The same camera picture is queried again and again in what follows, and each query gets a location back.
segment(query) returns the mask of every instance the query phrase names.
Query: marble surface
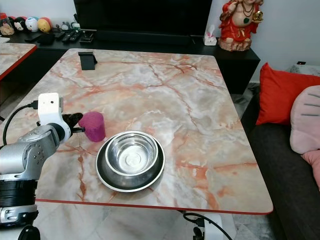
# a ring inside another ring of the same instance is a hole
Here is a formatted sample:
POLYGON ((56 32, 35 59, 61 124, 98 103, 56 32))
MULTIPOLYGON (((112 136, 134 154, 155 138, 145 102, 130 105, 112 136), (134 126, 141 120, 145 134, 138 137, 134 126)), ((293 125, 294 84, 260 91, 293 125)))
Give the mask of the marble surface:
POLYGON ((0 80, 10 72, 15 64, 30 55, 37 46, 27 43, 1 43, 0 44, 0 80))
MULTIPOLYGON (((103 141, 93 143, 75 134, 44 164, 38 199, 212 212, 272 211, 214 57, 70 49, 19 106, 46 92, 64 97, 64 113, 103 113, 107 138, 126 130, 153 135, 164 148, 166 163, 161 178, 147 189, 115 192, 95 171, 103 141), (94 52, 95 70, 81 70, 79 51, 94 52)), ((18 113, 8 130, 8 143, 34 128, 37 120, 32 109, 18 113)))

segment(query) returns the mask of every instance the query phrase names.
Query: red cushion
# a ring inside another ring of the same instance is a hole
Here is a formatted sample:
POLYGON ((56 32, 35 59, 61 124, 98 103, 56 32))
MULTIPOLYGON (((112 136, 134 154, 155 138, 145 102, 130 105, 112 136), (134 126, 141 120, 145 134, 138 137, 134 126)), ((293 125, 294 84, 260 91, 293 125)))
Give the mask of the red cushion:
POLYGON ((268 63, 260 71, 260 112, 257 125, 290 125, 296 97, 307 87, 320 85, 320 77, 273 70, 268 63))

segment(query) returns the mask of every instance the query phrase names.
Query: remote control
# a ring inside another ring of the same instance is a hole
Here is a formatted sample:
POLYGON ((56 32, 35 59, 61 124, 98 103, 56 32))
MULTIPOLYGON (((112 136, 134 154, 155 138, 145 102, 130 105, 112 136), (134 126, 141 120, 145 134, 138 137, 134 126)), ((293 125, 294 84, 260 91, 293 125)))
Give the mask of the remote control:
POLYGON ((81 32, 80 31, 76 32, 75 34, 72 35, 72 37, 70 37, 70 42, 77 41, 78 38, 80 38, 80 36, 81 36, 81 32))
POLYGON ((35 40, 37 40, 38 38, 40 38, 41 35, 42 35, 42 33, 35 33, 35 34, 29 33, 29 34, 26 36, 25 41, 26 41, 27 43, 32 43, 33 41, 35 41, 35 40))
POLYGON ((62 38, 62 42, 66 43, 69 42, 70 38, 76 33, 76 31, 71 31, 69 33, 67 33, 63 38, 62 38))
POLYGON ((60 32, 55 32, 54 33, 54 38, 57 39, 57 40, 60 40, 63 38, 63 36, 65 35, 66 33, 64 31, 60 31, 60 32))

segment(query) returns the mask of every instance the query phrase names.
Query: television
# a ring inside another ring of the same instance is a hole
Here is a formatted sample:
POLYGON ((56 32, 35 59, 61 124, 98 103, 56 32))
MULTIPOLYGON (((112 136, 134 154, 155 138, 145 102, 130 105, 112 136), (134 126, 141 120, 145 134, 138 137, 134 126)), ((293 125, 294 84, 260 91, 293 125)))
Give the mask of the television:
POLYGON ((212 0, 74 0, 82 29, 203 36, 212 0))

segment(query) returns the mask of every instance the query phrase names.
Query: black cable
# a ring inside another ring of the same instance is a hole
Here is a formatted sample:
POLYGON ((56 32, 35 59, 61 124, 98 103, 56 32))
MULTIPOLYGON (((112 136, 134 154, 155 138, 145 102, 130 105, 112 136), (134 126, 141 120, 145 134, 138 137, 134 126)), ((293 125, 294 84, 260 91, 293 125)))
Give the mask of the black cable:
POLYGON ((38 101, 35 100, 35 101, 33 101, 32 103, 29 103, 29 104, 27 104, 27 105, 21 106, 21 107, 19 107, 18 109, 16 109, 16 110, 10 115, 10 117, 8 118, 8 121, 6 122, 6 124, 5 124, 5 126, 4 126, 4 129, 3 129, 3 136, 2 136, 3 146, 7 145, 7 131, 8 131, 8 127, 9 127, 9 124, 10 124, 11 120, 14 118, 14 116, 15 116, 19 111, 21 111, 22 109, 26 109, 26 108, 38 109, 38 101))
POLYGON ((193 44, 196 44, 196 42, 195 42, 195 40, 193 39, 193 37, 189 34, 188 35, 189 36, 189 38, 191 39, 191 41, 193 42, 193 44))
POLYGON ((204 220, 207 220, 209 223, 215 225, 221 232, 223 232, 223 234, 229 239, 229 240, 233 240, 229 234, 222 229, 222 227, 220 227, 218 224, 216 224, 214 221, 212 221, 210 218, 207 218, 206 216, 203 216, 201 214, 198 214, 198 213, 193 213, 193 212, 189 212, 189 213, 184 213, 183 214, 183 218, 191 223, 194 223, 194 224, 197 224, 197 220, 198 219, 195 219, 195 220, 192 220, 190 218, 187 218, 187 216, 195 216, 195 217, 198 217, 198 218, 202 218, 204 220))

